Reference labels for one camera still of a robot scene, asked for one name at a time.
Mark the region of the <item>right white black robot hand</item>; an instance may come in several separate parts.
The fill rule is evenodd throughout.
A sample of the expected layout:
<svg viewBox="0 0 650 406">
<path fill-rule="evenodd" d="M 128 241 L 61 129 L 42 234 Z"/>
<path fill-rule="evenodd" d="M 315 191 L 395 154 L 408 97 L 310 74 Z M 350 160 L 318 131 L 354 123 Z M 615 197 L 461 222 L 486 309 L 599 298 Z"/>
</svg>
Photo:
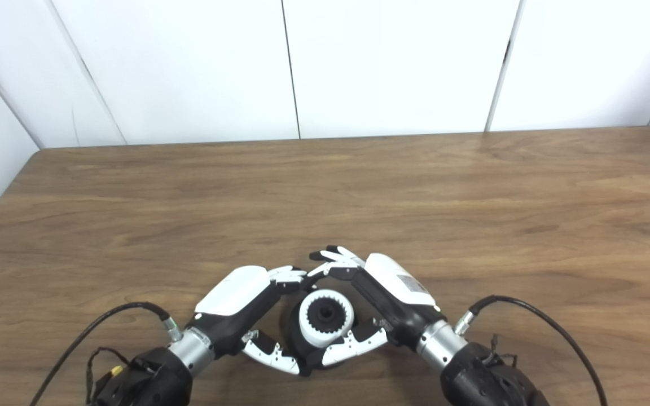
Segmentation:
<svg viewBox="0 0 650 406">
<path fill-rule="evenodd" d="M 436 372 L 448 365 L 454 350 L 448 349 L 452 334 L 441 334 L 448 329 L 446 317 L 431 293 L 395 260 L 379 253 L 363 260 L 342 246 L 327 246 L 309 258 L 322 264 L 305 278 L 307 287 L 324 277 L 349 281 L 383 317 L 372 326 L 346 329 L 343 338 L 307 357 L 310 367 L 333 367 L 388 342 L 417 352 Z"/>
</svg>

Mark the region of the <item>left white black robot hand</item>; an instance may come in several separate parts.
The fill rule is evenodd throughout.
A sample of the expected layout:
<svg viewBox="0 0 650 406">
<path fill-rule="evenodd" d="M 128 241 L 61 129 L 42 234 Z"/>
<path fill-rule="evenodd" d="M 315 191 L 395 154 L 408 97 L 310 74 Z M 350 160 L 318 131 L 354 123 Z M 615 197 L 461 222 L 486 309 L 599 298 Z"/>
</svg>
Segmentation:
<svg viewBox="0 0 650 406">
<path fill-rule="evenodd" d="M 281 372 L 302 375 L 301 362 L 268 334 L 254 328 L 283 295 L 296 293 L 306 272 L 283 266 L 232 270 L 196 304 L 181 349 L 171 347 L 194 376 L 225 355 L 245 353 Z"/>
</svg>

